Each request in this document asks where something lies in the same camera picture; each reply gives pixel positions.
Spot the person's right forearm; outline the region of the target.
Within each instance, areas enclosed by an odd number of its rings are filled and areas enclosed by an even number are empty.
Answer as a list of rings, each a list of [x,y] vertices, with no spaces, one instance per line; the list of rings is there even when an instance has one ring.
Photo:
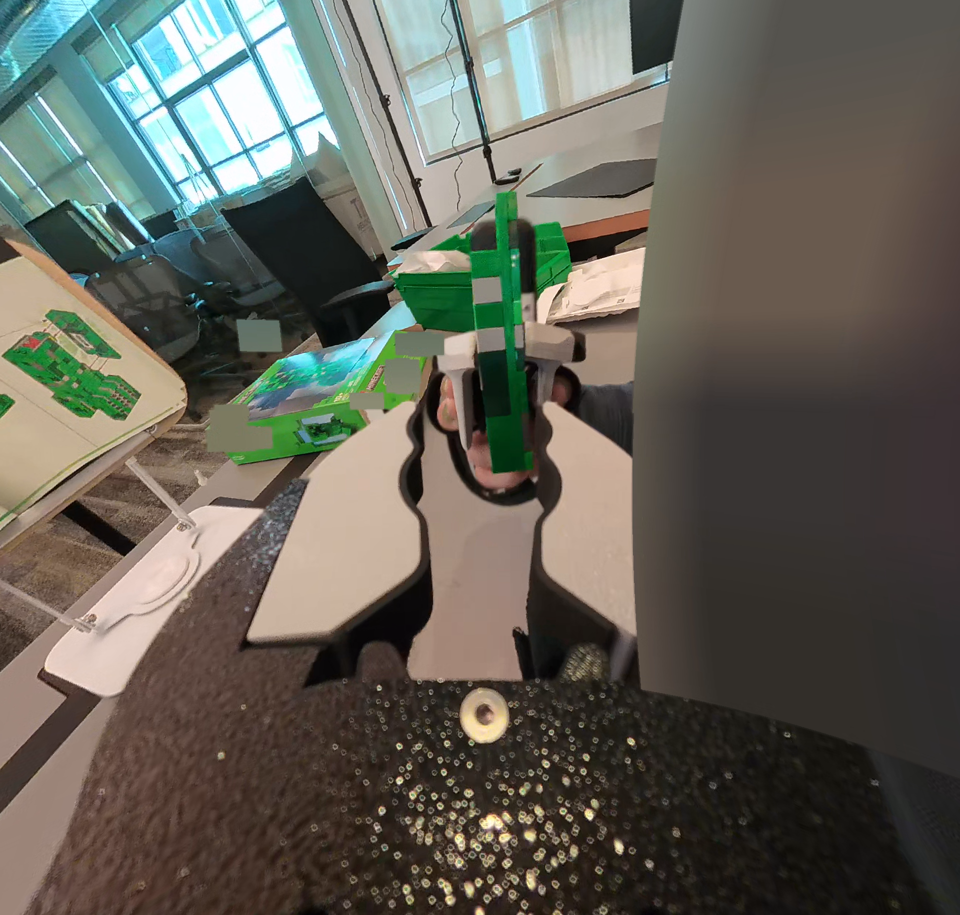
[[[622,451],[633,455],[634,381],[582,385],[569,410]]]

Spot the grey desk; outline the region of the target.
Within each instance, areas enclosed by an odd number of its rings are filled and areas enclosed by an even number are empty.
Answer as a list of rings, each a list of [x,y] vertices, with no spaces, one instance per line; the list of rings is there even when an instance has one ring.
[[[586,358],[574,367],[588,383],[620,382],[634,374],[638,310],[580,321]],[[434,613],[414,642],[414,677],[519,676],[509,633],[525,621],[530,551],[539,505],[504,507],[473,495],[454,473],[446,440],[430,423],[424,428],[424,496],[419,503],[429,532]],[[306,461],[258,465],[226,462],[205,487],[188,499],[195,509],[225,493],[252,501],[255,489],[274,497],[295,475],[309,472]],[[173,529],[168,515],[144,540],[97,580],[77,591],[68,608],[85,613]],[[44,833],[52,855],[74,810],[92,752],[114,703],[65,694],[42,681],[48,654],[65,632],[49,620],[35,638],[2,668],[2,850],[12,849],[18,823]]]

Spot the white book stand base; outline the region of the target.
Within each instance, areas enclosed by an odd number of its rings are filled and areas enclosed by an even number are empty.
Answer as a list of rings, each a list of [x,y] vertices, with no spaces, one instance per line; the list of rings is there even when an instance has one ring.
[[[175,610],[261,514],[248,505],[194,510],[193,525],[167,532],[92,607],[91,632],[62,636],[41,679],[64,692],[73,686],[101,698],[123,693]]]

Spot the grey mesh office chair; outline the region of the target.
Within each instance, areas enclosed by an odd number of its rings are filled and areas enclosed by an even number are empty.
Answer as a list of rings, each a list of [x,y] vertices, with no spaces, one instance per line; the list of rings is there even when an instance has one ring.
[[[198,349],[201,320],[180,271],[157,255],[138,256],[90,275],[86,290],[161,359],[173,364]]]
[[[229,237],[205,241],[180,230],[152,243],[154,252],[183,273],[202,297],[220,295],[234,309],[254,309],[270,301],[262,277]]]

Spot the black light stand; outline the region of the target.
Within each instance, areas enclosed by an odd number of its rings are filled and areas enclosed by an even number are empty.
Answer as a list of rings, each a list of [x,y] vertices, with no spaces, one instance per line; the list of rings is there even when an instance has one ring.
[[[365,43],[365,41],[364,41],[363,35],[362,35],[361,30],[360,30],[360,28],[359,28],[359,26],[358,26],[358,23],[357,23],[357,21],[356,21],[356,17],[355,17],[355,15],[354,15],[354,11],[353,11],[353,9],[352,9],[352,7],[351,7],[350,0],[340,0],[340,3],[341,3],[342,8],[343,8],[343,10],[344,10],[344,12],[345,12],[345,17],[346,17],[346,20],[347,20],[347,22],[348,22],[350,31],[351,31],[351,33],[352,33],[352,35],[353,35],[353,41],[354,41],[354,43],[356,44],[356,46],[358,47],[358,49],[359,49],[359,51],[360,51],[360,53],[361,53],[361,56],[362,56],[363,62],[364,62],[364,66],[366,67],[366,71],[368,72],[369,77],[370,77],[370,79],[371,79],[371,83],[372,83],[372,85],[373,85],[373,90],[374,90],[374,92],[375,92],[375,94],[376,94],[376,97],[377,97],[377,103],[378,103],[378,105],[379,105],[380,110],[381,110],[382,113],[383,113],[383,116],[384,116],[385,119],[386,119],[386,124],[387,124],[387,126],[389,126],[390,135],[391,135],[391,137],[392,137],[392,147],[393,147],[393,148],[396,150],[396,152],[399,154],[399,157],[400,157],[400,159],[401,159],[401,162],[402,162],[402,165],[403,165],[403,168],[404,168],[404,172],[406,173],[406,175],[407,175],[407,177],[408,177],[409,188],[410,188],[410,189],[412,190],[412,192],[413,192],[415,201],[416,201],[416,203],[417,203],[417,205],[418,205],[418,208],[419,208],[419,212],[420,212],[420,214],[421,214],[422,217],[423,217],[423,225],[417,225],[417,224],[414,223],[414,222],[411,223],[411,224],[414,226],[413,231],[414,231],[414,232],[422,232],[422,231],[429,232],[429,231],[432,230],[433,226],[432,226],[431,219],[430,219],[430,216],[429,216],[429,213],[428,213],[428,210],[427,210],[426,201],[425,201],[424,196],[423,196],[423,194],[422,194],[422,184],[423,184],[423,181],[422,181],[420,178],[416,177],[415,174],[414,174],[414,169],[413,169],[413,167],[412,167],[412,165],[411,165],[411,162],[410,162],[410,159],[409,159],[409,157],[408,157],[408,154],[406,153],[406,150],[405,150],[405,148],[404,148],[404,145],[403,145],[403,142],[402,142],[402,138],[401,138],[401,135],[400,135],[400,132],[399,132],[399,128],[398,128],[398,126],[397,126],[397,122],[396,122],[396,120],[395,120],[395,118],[393,117],[393,114],[392,114],[391,98],[390,98],[390,96],[386,93],[386,91],[384,90],[383,86],[381,85],[381,82],[379,81],[377,69],[376,69],[376,67],[374,66],[373,60],[372,60],[372,58],[371,58],[371,56],[370,56],[370,53],[369,53],[369,51],[368,51],[368,49],[367,49],[367,46],[366,46],[366,43]]]
[[[466,82],[468,85],[469,95],[471,99],[471,104],[473,106],[474,117],[477,123],[479,137],[481,140],[481,150],[482,150],[483,158],[486,162],[486,168],[489,174],[490,181],[495,186],[499,187],[501,185],[501,181],[499,180],[498,172],[494,165],[491,140],[489,137],[485,114],[482,108],[479,85],[478,85],[476,74],[475,74],[474,56],[471,51],[469,41],[467,38],[466,27],[463,20],[459,0],[447,0],[447,4],[452,14],[454,28],[456,32],[456,38],[457,38],[458,45],[462,55],[464,74],[465,74]]]

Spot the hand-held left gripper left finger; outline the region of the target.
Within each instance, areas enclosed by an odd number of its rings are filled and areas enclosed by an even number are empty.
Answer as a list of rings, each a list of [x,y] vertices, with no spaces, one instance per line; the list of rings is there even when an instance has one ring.
[[[246,632],[250,645],[328,645],[427,568],[426,522],[404,479],[422,406],[404,401],[311,468]]]

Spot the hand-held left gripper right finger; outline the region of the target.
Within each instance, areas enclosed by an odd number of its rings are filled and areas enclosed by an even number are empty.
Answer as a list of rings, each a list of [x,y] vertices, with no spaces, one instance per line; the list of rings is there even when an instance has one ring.
[[[570,649],[598,646],[613,679],[637,674],[631,456],[557,403],[535,422],[542,512],[527,596],[531,664],[556,677]]]

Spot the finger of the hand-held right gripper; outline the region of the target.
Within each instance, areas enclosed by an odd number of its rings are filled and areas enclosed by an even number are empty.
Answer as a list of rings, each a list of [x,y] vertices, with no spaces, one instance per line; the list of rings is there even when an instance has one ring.
[[[561,369],[586,358],[585,336],[562,325],[523,322],[523,362],[532,407],[553,400]]]
[[[437,421],[446,431],[459,434],[464,451],[484,447],[482,422],[483,393],[477,365],[478,342],[474,332],[449,336],[438,357],[442,375]]]

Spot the green plastic bin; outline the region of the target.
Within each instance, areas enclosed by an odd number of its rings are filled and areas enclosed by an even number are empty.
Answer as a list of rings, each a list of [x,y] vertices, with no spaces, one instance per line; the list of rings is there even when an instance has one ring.
[[[443,240],[429,250],[459,250],[470,254],[472,237],[489,220],[473,229]],[[561,225],[557,222],[534,226],[536,243],[535,294],[540,296],[549,286],[564,283],[572,269],[570,248]],[[408,252],[427,251],[409,249]],[[393,284],[414,321],[426,330],[465,333],[474,329],[474,303],[471,272],[400,273],[392,274]]]

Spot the grey table with wooden edge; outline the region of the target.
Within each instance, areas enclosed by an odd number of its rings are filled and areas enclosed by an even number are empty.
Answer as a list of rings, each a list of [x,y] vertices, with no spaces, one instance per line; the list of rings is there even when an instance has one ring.
[[[547,198],[535,197],[534,193],[598,165],[655,160],[663,120],[645,126],[612,127],[593,137],[576,133],[577,127],[576,119],[562,119],[493,147],[510,167],[520,167],[515,187],[520,216],[532,224],[558,223],[575,258],[582,255],[578,244],[625,239],[644,230],[649,221],[653,187],[616,198]],[[412,250],[433,249],[449,237],[465,234],[468,225],[453,226],[452,222],[476,205],[496,198],[498,187],[489,181],[482,158],[476,159],[475,153],[466,156],[458,180],[454,181],[457,165],[456,158],[437,165],[446,185],[428,188],[424,199],[433,228],[413,241]]]

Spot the person's right hand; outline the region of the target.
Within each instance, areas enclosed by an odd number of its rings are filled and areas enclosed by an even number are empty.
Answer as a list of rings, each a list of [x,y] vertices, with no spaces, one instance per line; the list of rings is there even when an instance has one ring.
[[[459,433],[459,420],[453,396],[451,380],[444,374],[431,381],[429,405],[436,406],[435,423],[439,430],[449,433],[454,450],[461,451],[466,469],[473,481],[484,491],[494,495],[510,492],[525,483],[532,482],[537,470],[494,472],[489,440],[485,432],[476,430],[468,449],[463,449]]]

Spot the large glass window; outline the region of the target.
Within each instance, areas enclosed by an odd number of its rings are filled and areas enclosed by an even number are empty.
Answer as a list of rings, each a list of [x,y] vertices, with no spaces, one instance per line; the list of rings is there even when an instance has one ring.
[[[2,0],[2,187],[144,219],[347,173],[289,0]]]
[[[420,152],[480,145],[449,0],[373,0]],[[490,141],[665,83],[632,71],[629,0],[457,0]]]

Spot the crumpled white paper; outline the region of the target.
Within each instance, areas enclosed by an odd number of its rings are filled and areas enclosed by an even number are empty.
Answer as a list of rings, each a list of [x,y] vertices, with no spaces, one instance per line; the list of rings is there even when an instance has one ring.
[[[472,270],[471,257],[459,249],[427,249],[408,251],[396,273],[399,274],[449,274]]]

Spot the white paper sheets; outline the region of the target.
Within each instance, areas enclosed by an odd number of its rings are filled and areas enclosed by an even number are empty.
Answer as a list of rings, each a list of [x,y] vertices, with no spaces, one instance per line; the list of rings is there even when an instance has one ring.
[[[541,292],[536,321],[566,324],[638,309],[645,255],[645,248],[633,249],[571,270],[565,282]]]

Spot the green toy brick assembly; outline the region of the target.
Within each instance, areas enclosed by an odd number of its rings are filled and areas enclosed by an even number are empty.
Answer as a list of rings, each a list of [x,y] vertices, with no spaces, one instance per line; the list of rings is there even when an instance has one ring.
[[[482,425],[495,473],[531,472],[523,323],[534,318],[536,237],[515,191],[497,194],[492,226],[471,237],[471,289]]]

